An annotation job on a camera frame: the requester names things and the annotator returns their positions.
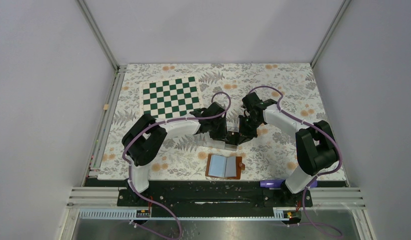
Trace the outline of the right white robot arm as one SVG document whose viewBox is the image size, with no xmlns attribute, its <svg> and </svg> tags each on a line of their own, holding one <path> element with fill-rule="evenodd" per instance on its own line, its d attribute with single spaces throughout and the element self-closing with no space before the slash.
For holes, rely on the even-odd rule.
<svg viewBox="0 0 411 240">
<path fill-rule="evenodd" d="M 247 114 L 239 116 L 240 144 L 256 138 L 262 124 L 277 127 L 295 139 L 298 167 L 281 184 L 283 204 L 293 206 L 300 200 L 300 191 L 309 187 L 322 170 L 342 162 L 328 122 L 308 123 L 283 110 L 276 100 L 261 100 L 255 92 L 242 99 L 242 106 Z"/>
</svg>

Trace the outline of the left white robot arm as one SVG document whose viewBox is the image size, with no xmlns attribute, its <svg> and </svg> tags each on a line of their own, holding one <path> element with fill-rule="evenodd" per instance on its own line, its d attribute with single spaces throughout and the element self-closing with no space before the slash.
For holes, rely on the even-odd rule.
<svg viewBox="0 0 411 240">
<path fill-rule="evenodd" d="M 129 199 L 138 206 L 148 201 L 149 164 L 166 140 L 206 133 L 225 135 L 228 110 L 213 102 L 207 108 L 196 109 L 179 117 L 161 119 L 149 113 L 142 115 L 121 140 L 124 147 L 122 158 L 129 166 Z"/>
</svg>

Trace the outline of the brown leather card holder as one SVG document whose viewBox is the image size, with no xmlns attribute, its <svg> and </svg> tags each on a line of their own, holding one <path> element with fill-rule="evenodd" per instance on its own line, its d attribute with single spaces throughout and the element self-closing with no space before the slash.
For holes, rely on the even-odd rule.
<svg viewBox="0 0 411 240">
<path fill-rule="evenodd" d="M 241 156 L 209 154 L 205 176 L 225 180 L 240 180 L 246 166 Z"/>
</svg>

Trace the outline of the clear plastic box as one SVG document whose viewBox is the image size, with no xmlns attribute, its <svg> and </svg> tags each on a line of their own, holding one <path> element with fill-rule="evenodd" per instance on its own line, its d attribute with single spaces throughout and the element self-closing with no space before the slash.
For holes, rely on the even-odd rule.
<svg viewBox="0 0 411 240">
<path fill-rule="evenodd" d="M 238 146 L 251 139 L 241 135 L 237 127 L 227 127 L 226 119 L 221 117 L 213 122 L 213 128 L 205 137 L 204 143 L 208 147 L 221 150 L 235 151 Z"/>
</svg>

